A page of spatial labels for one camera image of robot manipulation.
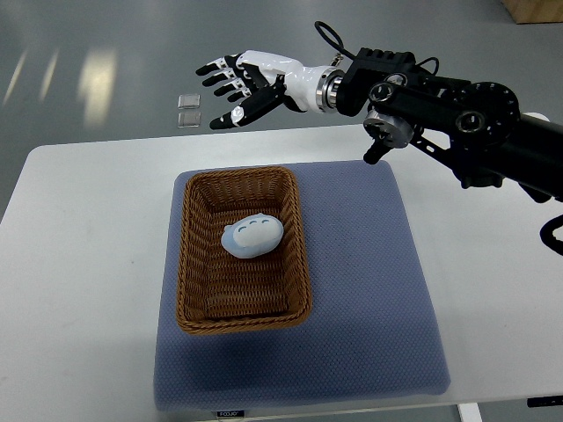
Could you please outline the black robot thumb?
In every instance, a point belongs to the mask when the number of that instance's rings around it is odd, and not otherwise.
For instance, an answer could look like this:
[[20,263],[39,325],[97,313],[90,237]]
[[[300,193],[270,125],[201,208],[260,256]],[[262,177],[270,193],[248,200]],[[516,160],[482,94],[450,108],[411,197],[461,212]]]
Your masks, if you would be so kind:
[[209,127],[212,130],[223,130],[249,125],[280,106],[283,103],[285,91],[284,84],[273,84],[261,88],[244,99],[229,113],[213,119]]

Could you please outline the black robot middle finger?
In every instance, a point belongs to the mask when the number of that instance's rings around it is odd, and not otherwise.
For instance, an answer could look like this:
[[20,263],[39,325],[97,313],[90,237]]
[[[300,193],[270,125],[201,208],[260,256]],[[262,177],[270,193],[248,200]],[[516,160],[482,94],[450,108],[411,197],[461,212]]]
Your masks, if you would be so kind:
[[239,95],[239,96],[250,96],[252,91],[246,85],[245,81],[238,77],[236,79],[230,80],[228,83],[224,84],[223,86],[217,88],[214,91],[215,96],[224,96],[230,93],[231,95]]

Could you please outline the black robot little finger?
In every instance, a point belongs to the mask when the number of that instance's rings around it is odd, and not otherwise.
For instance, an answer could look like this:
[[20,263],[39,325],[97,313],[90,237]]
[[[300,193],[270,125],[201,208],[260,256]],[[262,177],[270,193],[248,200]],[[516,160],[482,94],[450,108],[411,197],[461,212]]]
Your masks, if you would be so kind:
[[237,67],[237,59],[239,55],[226,55],[208,62],[198,68],[195,73],[197,75],[208,75],[223,69],[235,69]]

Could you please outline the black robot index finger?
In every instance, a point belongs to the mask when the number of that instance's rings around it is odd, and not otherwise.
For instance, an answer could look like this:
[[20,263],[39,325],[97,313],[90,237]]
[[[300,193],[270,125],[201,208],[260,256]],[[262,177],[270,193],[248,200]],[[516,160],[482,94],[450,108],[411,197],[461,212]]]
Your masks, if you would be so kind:
[[254,92],[254,89],[248,87],[237,88],[227,97],[227,100],[230,103],[235,103],[237,101],[243,100],[244,98],[249,98]]

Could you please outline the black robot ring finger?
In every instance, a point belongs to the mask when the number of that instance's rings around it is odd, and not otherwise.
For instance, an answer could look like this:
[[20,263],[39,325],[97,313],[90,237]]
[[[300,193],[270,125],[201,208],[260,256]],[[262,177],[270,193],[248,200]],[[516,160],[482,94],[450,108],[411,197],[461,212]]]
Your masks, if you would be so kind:
[[238,68],[227,68],[220,70],[214,75],[205,79],[202,84],[204,86],[213,86],[219,84],[220,82],[234,82],[244,76],[244,71]]

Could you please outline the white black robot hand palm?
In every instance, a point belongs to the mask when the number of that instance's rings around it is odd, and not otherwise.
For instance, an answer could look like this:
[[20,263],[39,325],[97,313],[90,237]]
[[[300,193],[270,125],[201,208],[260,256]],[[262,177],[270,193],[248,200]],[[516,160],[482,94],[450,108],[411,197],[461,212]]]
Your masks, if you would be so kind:
[[329,86],[341,79],[341,70],[333,66],[304,66],[296,59],[281,55],[247,50],[237,58],[237,67],[255,67],[269,83],[280,76],[285,95],[294,101],[300,112],[330,113]]

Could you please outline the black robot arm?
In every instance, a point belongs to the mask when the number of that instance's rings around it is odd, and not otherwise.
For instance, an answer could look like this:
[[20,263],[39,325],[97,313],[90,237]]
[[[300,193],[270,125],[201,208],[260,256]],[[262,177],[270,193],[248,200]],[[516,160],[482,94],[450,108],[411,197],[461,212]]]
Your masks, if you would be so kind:
[[535,202],[562,197],[562,128],[521,112],[508,87],[439,76],[409,52],[364,48],[351,65],[307,67],[288,57],[248,50],[202,66],[199,75],[233,109],[214,130],[253,123],[278,106],[305,113],[366,113],[377,163],[413,145],[452,170],[463,188],[515,181]]

